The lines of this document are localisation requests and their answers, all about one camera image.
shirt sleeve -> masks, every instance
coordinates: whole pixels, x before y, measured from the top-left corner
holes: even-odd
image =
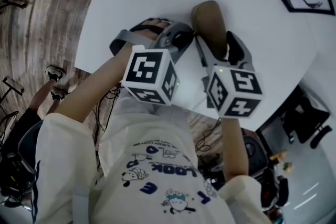
[[[219,191],[226,201],[236,224],[270,224],[261,210],[261,184],[249,176],[237,176]]]
[[[96,174],[90,130],[61,114],[46,116],[36,147],[33,223],[72,222],[74,188],[90,188]]]

white cube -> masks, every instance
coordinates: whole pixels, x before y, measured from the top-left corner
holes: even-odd
[[[169,51],[133,50],[122,85],[141,102],[171,105],[179,80]]]
[[[260,75],[244,69],[214,66],[207,87],[220,118],[248,118],[263,99]]]

hand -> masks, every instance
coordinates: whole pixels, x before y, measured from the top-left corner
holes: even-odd
[[[153,20],[147,20],[142,23],[143,25],[156,25],[161,27],[162,29],[166,28],[169,24],[166,22],[161,22],[159,19],[153,19]],[[135,31],[138,35],[150,38],[152,40],[156,40],[158,38],[158,35],[149,29],[141,30],[141,31]],[[126,67],[128,64],[128,61],[132,54],[132,47],[134,44],[126,43],[122,49],[118,52],[115,58],[118,59],[119,66],[123,73],[126,71]]]

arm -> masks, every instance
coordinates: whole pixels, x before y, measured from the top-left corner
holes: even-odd
[[[168,23],[158,19],[145,21],[143,24],[155,25],[163,29],[168,26]],[[137,31],[137,33],[153,40],[158,38],[158,35],[149,29]],[[83,122],[99,100],[122,80],[132,53],[132,46],[130,43],[125,44],[116,56],[103,64],[68,95],[55,113]]]
[[[261,210],[261,185],[248,176],[248,157],[239,121],[222,119],[226,184],[218,191],[236,223],[270,224]]]
[[[248,175],[248,157],[239,121],[222,119],[224,176],[228,182],[240,175]]]

beige object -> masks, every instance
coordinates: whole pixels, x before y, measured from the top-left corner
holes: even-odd
[[[205,1],[193,8],[192,23],[217,60],[227,54],[226,28],[217,2]]]
[[[284,162],[285,158],[287,158],[287,156],[288,156],[288,152],[287,151],[281,151],[281,152],[279,152],[277,154],[274,154],[274,155],[270,156],[269,159],[271,161],[274,161],[274,160],[278,159],[279,162]]]

